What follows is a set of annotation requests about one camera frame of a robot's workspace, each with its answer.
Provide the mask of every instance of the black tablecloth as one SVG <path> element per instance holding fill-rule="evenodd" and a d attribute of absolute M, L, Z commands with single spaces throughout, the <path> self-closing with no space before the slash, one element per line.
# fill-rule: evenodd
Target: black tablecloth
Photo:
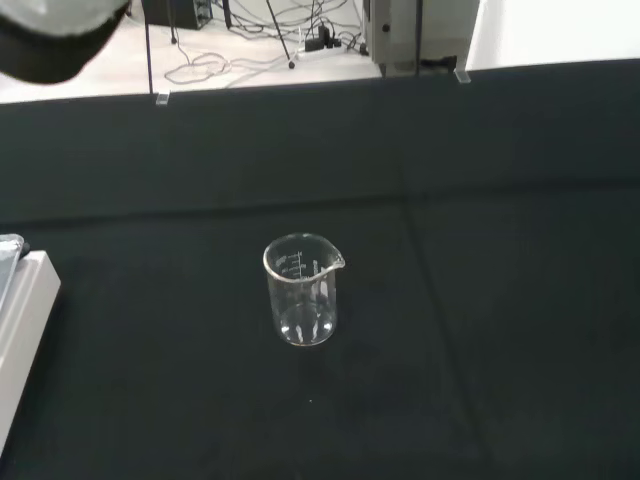
<path fill-rule="evenodd" d="M 3 229 L 63 282 L 0 478 L 637 477 L 633 73 L 0 108 Z M 347 261 L 309 349 L 261 262 L 293 231 Z"/>

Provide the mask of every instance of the electrical equipment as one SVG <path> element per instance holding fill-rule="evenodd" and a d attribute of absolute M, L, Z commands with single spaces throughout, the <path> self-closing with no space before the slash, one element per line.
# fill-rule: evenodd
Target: electrical equipment
<path fill-rule="evenodd" d="M 421 65 L 465 70 L 480 0 L 422 0 Z M 416 70 L 414 1 L 364 0 L 365 40 L 372 60 L 388 76 Z"/>
<path fill-rule="evenodd" d="M 212 18 L 207 0 L 142 0 L 147 21 L 152 25 L 199 30 Z"/>

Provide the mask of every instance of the black object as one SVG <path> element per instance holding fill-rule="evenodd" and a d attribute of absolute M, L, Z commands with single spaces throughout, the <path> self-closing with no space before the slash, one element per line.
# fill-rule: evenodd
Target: black object
<path fill-rule="evenodd" d="M 224 13 L 224 24 L 227 29 L 233 26 L 231 22 L 231 8 L 229 7 L 229 0 L 222 0 L 222 12 Z"/>
<path fill-rule="evenodd" d="M 280 32 L 280 25 L 278 24 L 278 20 L 276 20 L 276 15 L 273 13 L 273 8 L 271 8 L 271 2 L 269 0 L 267 0 L 267 6 L 269 7 L 269 13 L 271 13 L 271 18 L 273 19 L 273 23 L 276 26 L 276 30 L 278 31 L 280 41 L 282 42 L 284 53 L 287 56 L 287 60 L 289 60 L 289 68 L 293 70 L 296 67 L 296 64 L 293 63 L 293 60 L 291 60 L 291 57 L 289 56 L 289 50 L 287 50 L 287 45 L 284 43 L 284 38 L 282 37 L 282 33 Z"/>
<path fill-rule="evenodd" d="M 29 255 L 29 252 L 31 252 L 31 245 L 29 245 L 28 242 L 24 242 L 22 244 L 22 250 L 20 251 L 20 258 L 26 257 Z"/>
<path fill-rule="evenodd" d="M 33 33 L 0 16 L 0 72 L 33 83 L 58 83 L 78 74 L 111 37 L 127 5 L 98 29 L 73 37 Z"/>
<path fill-rule="evenodd" d="M 420 66 L 422 68 L 429 68 L 429 69 L 444 68 L 449 73 L 454 72 L 457 64 L 458 64 L 457 56 L 444 57 L 444 58 L 441 58 L 440 60 L 428 60 L 424 58 L 420 60 Z"/>
<path fill-rule="evenodd" d="M 304 42 L 305 52 L 316 52 L 324 48 L 324 40 L 322 38 L 309 38 Z"/>
<path fill-rule="evenodd" d="M 142 0 L 142 3 L 151 25 L 199 30 L 213 18 L 211 4 L 204 0 Z"/>
<path fill-rule="evenodd" d="M 315 52 L 323 48 L 333 48 L 342 46 L 339 38 L 332 37 L 329 28 L 324 25 L 318 27 L 318 38 L 311 38 L 304 42 L 305 52 Z"/>

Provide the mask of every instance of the metal stand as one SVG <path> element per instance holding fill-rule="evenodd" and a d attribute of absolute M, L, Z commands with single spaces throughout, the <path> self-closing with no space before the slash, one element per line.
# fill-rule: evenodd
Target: metal stand
<path fill-rule="evenodd" d="M 173 0 L 167 0 L 167 18 L 169 19 L 169 28 L 171 29 L 171 45 L 175 45 L 178 43 L 176 39 L 176 34 L 174 31 L 175 28 L 175 19 L 173 18 L 173 14 L 175 12 L 175 8 L 173 7 Z"/>
<path fill-rule="evenodd" d="M 149 44 L 149 21 L 147 20 L 147 12 L 144 9 L 144 2 L 142 3 L 142 13 L 144 14 L 144 35 L 147 43 L 147 74 L 149 75 L 149 93 L 153 94 L 153 78 L 151 75 L 151 46 Z"/>
<path fill-rule="evenodd" d="M 415 76 L 420 75 L 420 57 L 422 53 L 422 9 L 423 0 L 416 0 L 416 57 Z"/>
<path fill-rule="evenodd" d="M 289 51 L 287 50 L 287 46 L 284 43 L 284 38 L 282 38 L 282 33 L 280 33 L 280 25 L 278 25 L 278 21 L 276 20 L 276 16 L 273 13 L 273 8 L 271 8 L 271 2 L 267 0 L 267 6 L 269 7 L 269 12 L 271 12 L 271 18 L 273 19 L 273 23 L 276 26 L 276 30 L 278 31 L 278 36 L 280 37 L 280 41 L 282 42 L 282 48 L 284 48 L 284 53 L 287 55 L 287 60 L 289 60 L 289 68 L 296 68 L 296 64 L 293 63 L 291 57 L 289 56 Z"/>

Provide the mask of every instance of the white wall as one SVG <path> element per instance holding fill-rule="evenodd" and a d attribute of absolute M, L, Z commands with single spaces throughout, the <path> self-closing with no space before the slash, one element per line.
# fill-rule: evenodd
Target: white wall
<path fill-rule="evenodd" d="M 640 58 L 640 0 L 483 0 L 467 69 Z"/>

